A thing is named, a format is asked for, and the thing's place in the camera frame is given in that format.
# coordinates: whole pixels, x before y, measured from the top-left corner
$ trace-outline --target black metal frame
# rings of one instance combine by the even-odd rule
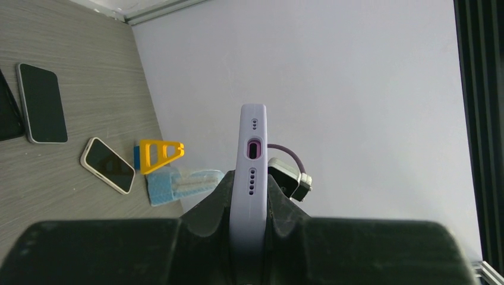
[[[483,259],[504,274],[504,1],[454,3]]]

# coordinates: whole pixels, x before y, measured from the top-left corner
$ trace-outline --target white phone frame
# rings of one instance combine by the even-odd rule
[[[131,170],[133,171],[133,178],[131,179],[131,184],[130,184],[130,188],[128,190],[128,192],[124,191],[123,189],[121,189],[121,187],[117,186],[115,183],[113,183],[111,180],[109,180],[107,177],[103,176],[100,172],[98,172],[96,169],[94,169],[91,165],[87,164],[86,162],[86,158],[87,158],[87,155],[89,154],[89,150],[91,149],[91,145],[93,145],[94,141],[95,140],[99,140],[104,146],[106,146],[111,152],[113,152],[117,157],[119,157],[124,163],[126,163],[126,165],[131,168]],[[107,183],[110,187],[112,187],[113,189],[115,189],[117,192],[123,194],[123,195],[127,195],[131,192],[131,188],[133,187],[133,181],[135,180],[135,168],[133,168],[126,160],[124,160],[119,154],[117,154],[113,149],[111,149],[104,141],[102,141],[100,138],[98,137],[93,137],[91,139],[89,139],[89,141],[87,142],[87,145],[84,149],[84,152],[82,153],[82,156],[80,157],[80,164],[85,168],[87,169],[89,172],[91,172],[92,174],[94,174],[96,177],[98,177],[101,181]]]
[[[26,99],[24,97],[24,87],[23,87],[23,76],[21,74],[21,66],[22,65],[29,65],[31,67],[36,67],[40,68],[38,66],[34,66],[31,64],[25,64],[25,63],[20,63],[16,65],[16,72],[17,72],[17,81],[19,85],[19,97],[21,99],[21,109],[23,110],[23,115],[24,115],[24,125],[26,126],[26,137],[28,138],[28,141],[33,144],[64,144],[68,142],[68,130],[67,130],[67,140],[66,141],[36,141],[33,136],[32,136],[32,126],[30,126],[30,118],[28,117],[28,107],[26,106]],[[59,81],[58,81],[58,76],[56,75],[56,81],[58,83],[58,89],[59,89]]]

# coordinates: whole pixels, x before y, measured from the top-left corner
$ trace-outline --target black phone holder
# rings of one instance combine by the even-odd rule
[[[36,223],[6,257],[0,284],[234,284],[233,178],[180,218]],[[439,224],[311,218],[271,176],[268,207],[260,284],[475,284]]]

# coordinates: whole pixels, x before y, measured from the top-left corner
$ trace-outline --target smartphone with black screen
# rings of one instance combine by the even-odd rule
[[[17,75],[28,140],[36,144],[67,142],[56,74],[33,65],[18,64]]]
[[[11,89],[0,71],[0,141],[24,135],[24,124],[21,112],[12,95]]]
[[[80,163],[119,193],[130,193],[135,170],[99,138],[89,140]]]

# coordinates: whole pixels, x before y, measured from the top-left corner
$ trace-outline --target lavender phone case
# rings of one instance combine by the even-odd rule
[[[266,106],[241,108],[237,165],[229,215],[229,243],[237,284],[260,282],[267,199]]]

